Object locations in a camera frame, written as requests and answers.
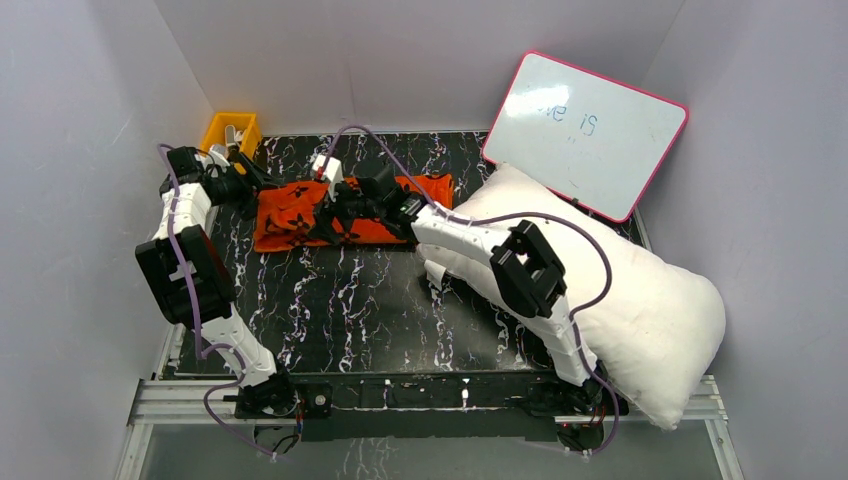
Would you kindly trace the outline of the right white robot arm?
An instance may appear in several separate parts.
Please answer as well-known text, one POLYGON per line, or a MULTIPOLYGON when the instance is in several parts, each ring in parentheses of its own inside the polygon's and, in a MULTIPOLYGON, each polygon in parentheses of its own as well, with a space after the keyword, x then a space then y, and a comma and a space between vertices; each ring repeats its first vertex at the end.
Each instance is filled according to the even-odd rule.
POLYGON ((565 405, 587 414, 601 403, 602 387, 591 377, 595 360, 580 346, 570 317, 565 267, 528 214, 507 228, 497 220, 462 217, 421 185, 402 186, 390 167, 349 184, 339 160, 319 155, 311 173, 326 192, 313 211, 310 238, 339 244, 355 221, 374 220, 397 239, 440 247, 480 264, 493 274, 505 310, 543 341, 557 376, 567 382, 565 405))

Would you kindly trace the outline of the orange patterned pillowcase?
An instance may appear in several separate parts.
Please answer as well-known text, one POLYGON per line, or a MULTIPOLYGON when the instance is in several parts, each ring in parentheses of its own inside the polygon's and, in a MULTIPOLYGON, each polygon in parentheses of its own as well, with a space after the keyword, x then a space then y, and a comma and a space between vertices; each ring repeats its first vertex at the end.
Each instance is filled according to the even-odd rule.
POLYGON ((394 177, 385 170, 373 177, 348 177, 329 186, 310 180, 259 193, 254 250, 278 253, 300 246, 339 244, 408 244, 394 209, 425 195, 451 208, 454 180, 450 174, 394 177))

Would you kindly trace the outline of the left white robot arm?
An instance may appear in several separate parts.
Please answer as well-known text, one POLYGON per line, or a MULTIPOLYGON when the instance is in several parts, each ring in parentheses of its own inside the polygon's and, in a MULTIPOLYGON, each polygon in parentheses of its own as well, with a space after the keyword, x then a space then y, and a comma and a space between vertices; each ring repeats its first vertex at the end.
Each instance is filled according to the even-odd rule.
POLYGON ((249 413, 294 413, 299 391, 288 371, 262 345, 239 314, 235 283, 207 232, 221 206, 256 217, 259 195, 274 187, 238 148, 217 145, 157 147, 167 169, 160 187, 163 212, 152 238, 135 258, 165 319, 193 333, 195 354, 219 355, 234 372, 239 405, 249 413))

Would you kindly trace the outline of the white pillow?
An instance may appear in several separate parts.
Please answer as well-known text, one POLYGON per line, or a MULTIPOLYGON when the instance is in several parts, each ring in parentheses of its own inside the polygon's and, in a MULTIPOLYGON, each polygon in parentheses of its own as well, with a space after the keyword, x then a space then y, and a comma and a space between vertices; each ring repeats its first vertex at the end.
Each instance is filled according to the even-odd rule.
POLYGON ((725 333, 724 304, 707 278, 631 243, 509 164, 454 210, 483 219, 546 213, 589 233, 610 261, 612 284, 597 305, 577 313, 582 343, 654 425, 677 428, 725 333))

